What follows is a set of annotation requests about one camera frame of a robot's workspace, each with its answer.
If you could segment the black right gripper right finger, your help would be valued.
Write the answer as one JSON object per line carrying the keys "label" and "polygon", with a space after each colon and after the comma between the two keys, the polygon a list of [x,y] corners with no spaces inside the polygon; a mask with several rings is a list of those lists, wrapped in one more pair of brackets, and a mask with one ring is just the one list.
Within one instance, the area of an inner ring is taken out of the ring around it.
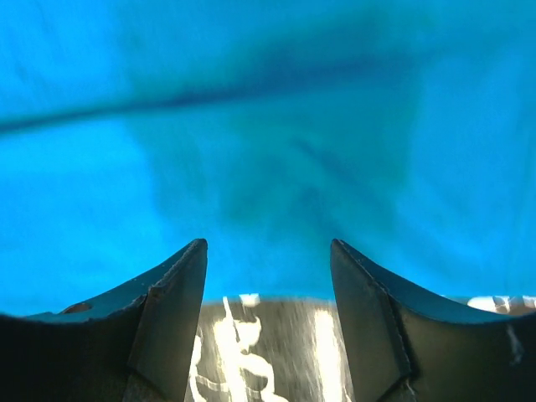
{"label": "black right gripper right finger", "polygon": [[535,315],[428,291],[342,240],[330,266],[358,401],[532,401]]}

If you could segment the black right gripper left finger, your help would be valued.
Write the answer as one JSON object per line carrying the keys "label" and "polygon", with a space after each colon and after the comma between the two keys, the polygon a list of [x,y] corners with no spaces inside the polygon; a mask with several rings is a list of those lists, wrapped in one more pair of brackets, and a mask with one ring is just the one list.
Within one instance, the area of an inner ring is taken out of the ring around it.
{"label": "black right gripper left finger", "polygon": [[207,251],[206,240],[194,240],[59,313],[2,315],[2,400],[183,400]]}

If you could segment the blue t shirt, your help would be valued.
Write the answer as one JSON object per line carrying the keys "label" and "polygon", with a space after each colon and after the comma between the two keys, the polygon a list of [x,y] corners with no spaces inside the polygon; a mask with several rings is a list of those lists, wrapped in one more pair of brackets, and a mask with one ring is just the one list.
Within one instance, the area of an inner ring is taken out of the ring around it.
{"label": "blue t shirt", "polygon": [[2,311],[196,238],[206,300],[331,298],[334,239],[533,295],[534,2],[2,2]]}

